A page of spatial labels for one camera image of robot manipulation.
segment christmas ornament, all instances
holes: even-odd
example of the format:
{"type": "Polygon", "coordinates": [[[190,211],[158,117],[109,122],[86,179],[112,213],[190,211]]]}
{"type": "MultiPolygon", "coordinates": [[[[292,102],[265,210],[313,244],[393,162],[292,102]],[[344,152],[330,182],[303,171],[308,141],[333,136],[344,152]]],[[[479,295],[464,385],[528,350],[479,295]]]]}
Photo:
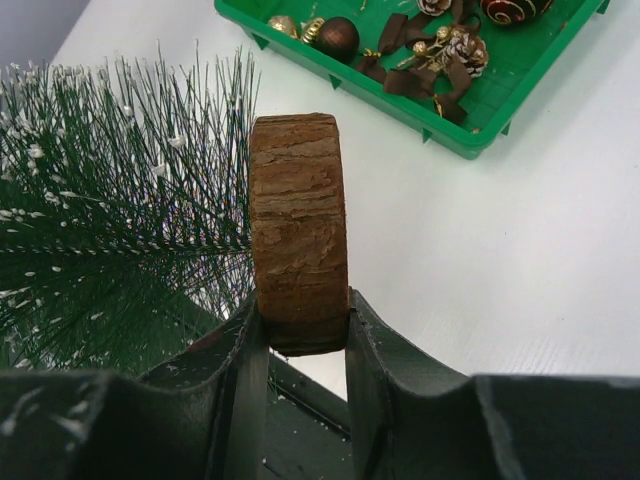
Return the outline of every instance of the christmas ornament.
{"type": "Polygon", "coordinates": [[[331,58],[350,63],[358,53],[360,34],[351,20],[330,18],[318,30],[314,46],[331,58]]]}
{"type": "Polygon", "coordinates": [[[446,66],[454,60],[465,66],[471,78],[478,78],[489,63],[487,44],[478,35],[453,28],[439,63],[446,66]]]}
{"type": "Polygon", "coordinates": [[[481,0],[482,12],[498,25],[512,25],[542,15],[553,0],[481,0]]]}
{"type": "Polygon", "coordinates": [[[414,52],[416,46],[421,43],[425,45],[420,46],[419,58],[425,61],[417,67],[417,70],[428,68],[440,73],[446,71],[452,62],[460,62],[471,78],[478,78],[489,63],[489,52],[484,40],[464,27],[440,27],[432,45],[426,47],[424,41],[416,42],[414,52]]]}
{"type": "Polygon", "coordinates": [[[298,38],[298,27],[293,18],[288,15],[275,15],[269,19],[268,25],[274,30],[289,35],[291,38],[298,38]]]}
{"type": "Polygon", "coordinates": [[[415,62],[418,59],[425,58],[429,54],[430,48],[427,46],[426,42],[419,41],[413,44],[411,50],[413,51],[413,55],[401,61],[396,66],[396,68],[404,67],[405,65],[415,62]]]}
{"type": "Polygon", "coordinates": [[[311,45],[316,41],[320,27],[324,25],[324,18],[316,18],[312,20],[304,29],[300,40],[302,43],[311,45]]]}
{"type": "Polygon", "coordinates": [[[246,58],[0,79],[0,368],[139,375],[253,290],[246,58]]]}
{"type": "Polygon", "coordinates": [[[451,7],[451,0],[418,0],[418,8],[425,15],[438,17],[451,7]]]}

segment wooden slice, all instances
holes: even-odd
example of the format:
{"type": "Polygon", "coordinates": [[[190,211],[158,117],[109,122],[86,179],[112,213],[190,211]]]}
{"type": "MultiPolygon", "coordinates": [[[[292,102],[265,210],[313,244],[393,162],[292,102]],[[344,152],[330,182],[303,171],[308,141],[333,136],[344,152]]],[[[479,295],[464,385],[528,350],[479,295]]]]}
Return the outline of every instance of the wooden slice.
{"type": "Polygon", "coordinates": [[[342,161],[331,115],[261,117],[249,196],[258,308],[283,355],[345,347],[349,319],[342,161]]]}

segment brown ornament ball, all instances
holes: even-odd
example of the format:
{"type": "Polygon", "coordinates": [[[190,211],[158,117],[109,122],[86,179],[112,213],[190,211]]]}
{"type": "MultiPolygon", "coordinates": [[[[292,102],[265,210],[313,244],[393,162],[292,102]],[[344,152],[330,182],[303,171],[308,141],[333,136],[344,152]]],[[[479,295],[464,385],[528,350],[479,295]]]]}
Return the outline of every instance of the brown ornament ball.
{"type": "Polygon", "coordinates": [[[552,3],[553,0],[481,0],[480,8],[493,23],[507,26],[542,15],[552,3]]]}
{"type": "Polygon", "coordinates": [[[324,22],[313,46],[342,63],[350,63],[358,53],[360,34],[353,22],[334,17],[324,22]]]}

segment gold bead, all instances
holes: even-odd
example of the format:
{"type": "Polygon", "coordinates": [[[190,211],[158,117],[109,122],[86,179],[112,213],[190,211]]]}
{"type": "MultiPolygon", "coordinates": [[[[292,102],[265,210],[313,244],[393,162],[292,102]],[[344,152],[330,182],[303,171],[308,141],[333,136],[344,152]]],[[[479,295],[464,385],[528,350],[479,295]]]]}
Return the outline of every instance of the gold bead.
{"type": "Polygon", "coordinates": [[[429,53],[429,47],[427,46],[426,42],[423,41],[419,41],[413,44],[413,54],[416,57],[424,57],[427,55],[427,53],[429,53]]]}
{"type": "Polygon", "coordinates": [[[316,18],[312,20],[311,23],[307,25],[307,28],[304,29],[304,33],[300,38],[300,40],[302,40],[302,43],[311,45],[313,42],[315,42],[322,25],[324,25],[324,18],[316,18]]]}
{"type": "Polygon", "coordinates": [[[365,48],[364,53],[362,55],[365,57],[377,57],[377,58],[382,57],[382,54],[380,52],[375,52],[370,48],[365,48]]]}
{"type": "Polygon", "coordinates": [[[436,31],[436,37],[438,38],[438,40],[446,40],[449,37],[450,33],[451,33],[451,28],[447,26],[443,26],[436,31]]]}
{"type": "Polygon", "coordinates": [[[427,67],[429,70],[431,70],[434,73],[440,73],[442,70],[444,70],[444,65],[442,65],[440,62],[427,62],[424,65],[421,65],[418,70],[422,70],[424,67],[427,67]]]}
{"type": "Polygon", "coordinates": [[[271,28],[289,35],[291,38],[298,38],[298,27],[293,18],[288,15],[275,15],[267,22],[271,28]]]}

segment brown ribbon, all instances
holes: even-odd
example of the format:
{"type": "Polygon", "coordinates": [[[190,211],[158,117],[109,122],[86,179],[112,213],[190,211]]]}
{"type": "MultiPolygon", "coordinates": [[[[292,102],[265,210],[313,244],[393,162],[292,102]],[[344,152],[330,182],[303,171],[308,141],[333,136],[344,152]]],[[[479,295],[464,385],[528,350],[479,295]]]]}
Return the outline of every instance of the brown ribbon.
{"type": "Polygon", "coordinates": [[[356,65],[356,70],[373,78],[376,82],[384,83],[387,71],[380,65],[380,58],[397,52],[405,45],[404,28],[408,17],[401,13],[393,13],[382,29],[376,52],[365,51],[364,56],[356,65]]]}
{"type": "MultiPolygon", "coordinates": [[[[476,0],[453,0],[451,4],[453,25],[462,26],[472,17],[480,20],[473,14],[475,6],[476,0]]],[[[434,92],[438,74],[428,68],[418,70],[416,67],[420,62],[416,62],[408,69],[391,69],[389,72],[380,64],[383,56],[391,55],[403,46],[412,49],[418,41],[427,43],[435,41],[435,35],[422,31],[433,18],[423,12],[419,12],[412,18],[401,13],[393,13],[380,34],[378,50],[376,52],[366,50],[355,68],[360,73],[382,83],[386,93],[414,99],[432,97],[440,116],[459,124],[464,121],[467,113],[458,105],[458,101],[471,87],[471,77],[462,62],[454,61],[447,67],[446,73],[451,80],[453,91],[443,95],[436,95],[434,92]]],[[[475,33],[480,29],[480,23],[465,26],[465,29],[475,33]]]]}

